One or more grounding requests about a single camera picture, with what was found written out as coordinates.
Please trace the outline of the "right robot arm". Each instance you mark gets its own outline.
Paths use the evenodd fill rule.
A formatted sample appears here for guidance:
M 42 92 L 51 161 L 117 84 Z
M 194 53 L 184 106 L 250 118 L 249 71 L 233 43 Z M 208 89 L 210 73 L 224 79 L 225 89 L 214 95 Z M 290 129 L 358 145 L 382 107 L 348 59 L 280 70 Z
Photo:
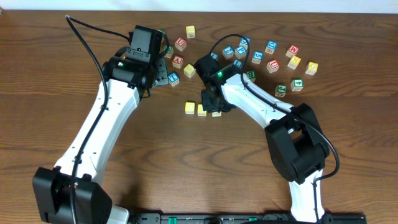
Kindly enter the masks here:
M 272 163 L 289 182 L 293 218 L 310 223 L 321 220 L 325 211 L 315 179 L 322 176 L 330 150 L 311 107 L 294 107 L 274 98 L 235 65 L 196 63 L 194 67 L 206 86 L 201 92 L 206 111 L 239 108 L 265 130 Z

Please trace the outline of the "yellow C block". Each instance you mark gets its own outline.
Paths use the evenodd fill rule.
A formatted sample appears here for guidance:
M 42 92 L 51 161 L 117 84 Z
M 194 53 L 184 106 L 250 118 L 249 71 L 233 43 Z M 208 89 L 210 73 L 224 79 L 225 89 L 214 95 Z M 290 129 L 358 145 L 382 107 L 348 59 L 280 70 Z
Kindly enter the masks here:
M 186 102 L 185 103 L 185 113 L 186 114 L 194 114 L 195 113 L 195 103 L 194 102 Z

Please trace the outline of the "green R block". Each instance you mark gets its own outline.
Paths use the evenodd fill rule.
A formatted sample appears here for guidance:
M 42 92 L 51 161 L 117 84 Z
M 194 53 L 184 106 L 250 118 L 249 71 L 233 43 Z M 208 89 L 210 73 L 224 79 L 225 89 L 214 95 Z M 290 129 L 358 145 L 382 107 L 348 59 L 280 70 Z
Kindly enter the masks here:
M 212 112 L 212 117 L 220 117 L 222 115 L 222 112 Z

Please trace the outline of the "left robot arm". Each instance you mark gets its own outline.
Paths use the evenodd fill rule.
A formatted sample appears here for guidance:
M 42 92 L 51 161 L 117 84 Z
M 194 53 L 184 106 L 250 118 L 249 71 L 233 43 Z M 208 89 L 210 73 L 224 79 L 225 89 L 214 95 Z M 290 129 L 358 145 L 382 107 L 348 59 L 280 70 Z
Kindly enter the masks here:
M 145 91 L 166 80 L 164 59 L 144 63 L 113 56 L 99 68 L 95 102 L 76 138 L 53 169 L 39 167 L 32 179 L 45 223 L 127 223 L 131 213 L 102 188 L 109 156 Z

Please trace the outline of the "yellow O block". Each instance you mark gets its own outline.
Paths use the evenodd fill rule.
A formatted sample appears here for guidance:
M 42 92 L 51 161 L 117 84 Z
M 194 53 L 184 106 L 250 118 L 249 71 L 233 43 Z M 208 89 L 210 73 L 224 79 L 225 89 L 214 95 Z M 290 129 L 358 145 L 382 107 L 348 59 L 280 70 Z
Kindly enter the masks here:
M 197 115 L 198 116 L 206 116 L 207 115 L 207 112 L 203 109 L 202 104 L 198 104 L 198 106 L 197 106 Z

